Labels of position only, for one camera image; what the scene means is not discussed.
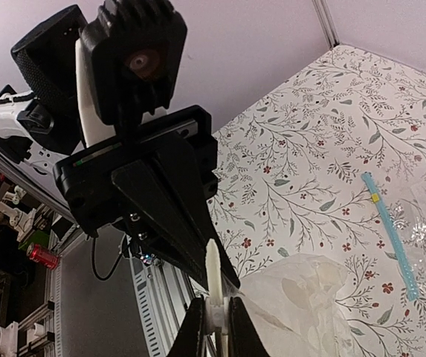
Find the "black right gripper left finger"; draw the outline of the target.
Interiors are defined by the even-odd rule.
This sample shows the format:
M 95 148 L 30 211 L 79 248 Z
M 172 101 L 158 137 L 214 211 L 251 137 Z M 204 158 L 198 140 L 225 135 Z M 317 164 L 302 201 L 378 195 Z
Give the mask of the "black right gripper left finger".
M 205 356 L 205 314 L 204 298 L 194 298 L 167 357 Z

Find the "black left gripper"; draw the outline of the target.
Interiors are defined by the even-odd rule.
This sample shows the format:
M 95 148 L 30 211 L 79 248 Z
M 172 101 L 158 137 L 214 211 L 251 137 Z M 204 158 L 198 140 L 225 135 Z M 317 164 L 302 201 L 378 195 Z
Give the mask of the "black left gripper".
M 217 191 L 217 149 L 210 114 L 191 106 L 139 126 L 124 140 L 106 139 L 59 161 L 54 177 L 86 233 L 136 213 L 138 224 L 172 247 L 168 252 L 155 243 L 161 257 L 204 288 L 206 245 L 212 239 L 224 279 L 239 288 L 207 207 Z

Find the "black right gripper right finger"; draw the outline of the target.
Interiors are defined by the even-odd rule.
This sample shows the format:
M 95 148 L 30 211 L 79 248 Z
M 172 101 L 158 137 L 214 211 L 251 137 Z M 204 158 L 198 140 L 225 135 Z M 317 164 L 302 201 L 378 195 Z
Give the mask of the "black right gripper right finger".
M 240 297 L 231 297 L 228 306 L 229 347 L 231 356 L 269 357 L 248 311 Z

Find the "frosted white zip top bag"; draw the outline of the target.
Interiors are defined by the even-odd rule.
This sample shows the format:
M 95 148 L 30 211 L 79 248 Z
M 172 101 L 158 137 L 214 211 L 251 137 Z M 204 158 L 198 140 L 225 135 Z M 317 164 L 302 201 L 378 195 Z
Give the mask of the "frosted white zip top bag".
M 358 344 L 335 302 L 345 285 L 346 268 L 325 256 L 295 254 L 244 279 L 241 289 L 220 276 L 219 249 L 211 240 L 205 267 L 206 333 L 216 354 L 231 356 L 228 306 L 242 299 L 269 356 L 357 356 Z

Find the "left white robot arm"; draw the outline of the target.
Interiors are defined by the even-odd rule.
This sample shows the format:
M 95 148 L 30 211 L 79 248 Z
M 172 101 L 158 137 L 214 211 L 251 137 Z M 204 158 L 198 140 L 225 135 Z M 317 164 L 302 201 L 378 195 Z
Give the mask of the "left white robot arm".
M 52 173 L 90 237 L 105 225 L 207 287 L 207 200 L 218 143 L 200 106 L 168 109 L 187 26 L 169 1 L 105 1 L 87 22 L 71 5 L 12 48 L 29 90 L 0 92 L 0 154 Z

